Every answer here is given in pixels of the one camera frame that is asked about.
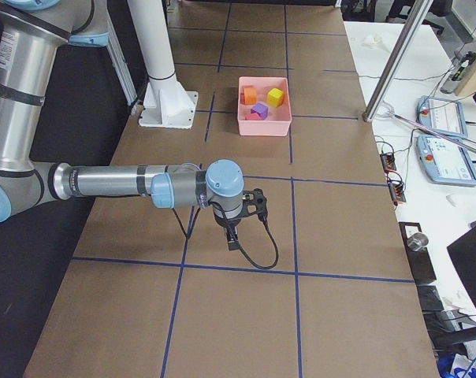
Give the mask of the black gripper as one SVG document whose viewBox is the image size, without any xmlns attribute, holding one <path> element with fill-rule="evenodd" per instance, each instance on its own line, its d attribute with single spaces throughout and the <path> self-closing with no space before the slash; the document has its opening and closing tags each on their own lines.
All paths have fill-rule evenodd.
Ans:
<svg viewBox="0 0 476 378">
<path fill-rule="evenodd" d="M 228 250 L 239 250 L 238 224 L 245 218 L 256 216 L 263 224 L 268 221 L 267 199 L 262 189 L 243 191 L 241 195 L 214 197 L 214 219 L 225 230 Z"/>
</svg>

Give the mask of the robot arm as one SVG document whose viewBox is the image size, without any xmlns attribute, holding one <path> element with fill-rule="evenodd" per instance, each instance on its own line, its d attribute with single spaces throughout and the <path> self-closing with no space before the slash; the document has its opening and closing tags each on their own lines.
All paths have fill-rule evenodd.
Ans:
<svg viewBox="0 0 476 378">
<path fill-rule="evenodd" d="M 237 163 L 71 166 L 33 162 L 32 141 L 58 47 L 115 44 L 104 1 L 0 1 L 0 222 L 71 197 L 150 197 L 158 208 L 211 208 L 230 250 L 237 225 L 268 217 L 260 189 L 244 189 Z"/>
</svg>

